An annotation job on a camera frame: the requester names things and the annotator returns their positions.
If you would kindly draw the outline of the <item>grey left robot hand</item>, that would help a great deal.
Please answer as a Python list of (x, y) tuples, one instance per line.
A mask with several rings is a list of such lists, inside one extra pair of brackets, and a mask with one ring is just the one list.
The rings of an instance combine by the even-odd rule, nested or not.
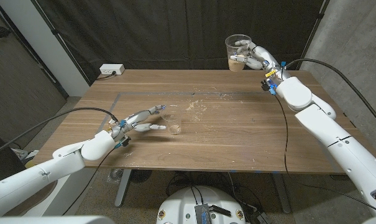
[(125, 136), (125, 133), (135, 130), (138, 132), (145, 132), (149, 130), (164, 130), (167, 127), (164, 125), (143, 123), (149, 116), (159, 114), (162, 110), (166, 108), (165, 105), (153, 106), (150, 109), (142, 110), (136, 112), (127, 118), (118, 122), (115, 126), (111, 128), (109, 133), (113, 140), (118, 141)]

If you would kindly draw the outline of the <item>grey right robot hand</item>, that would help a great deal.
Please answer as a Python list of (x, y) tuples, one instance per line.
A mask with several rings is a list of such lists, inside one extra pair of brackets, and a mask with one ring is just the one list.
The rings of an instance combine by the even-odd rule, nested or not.
[(237, 47), (237, 52), (228, 56), (230, 61), (243, 63), (251, 69), (264, 70), (267, 73), (281, 70), (280, 64), (270, 52), (251, 40), (238, 40), (234, 45)]

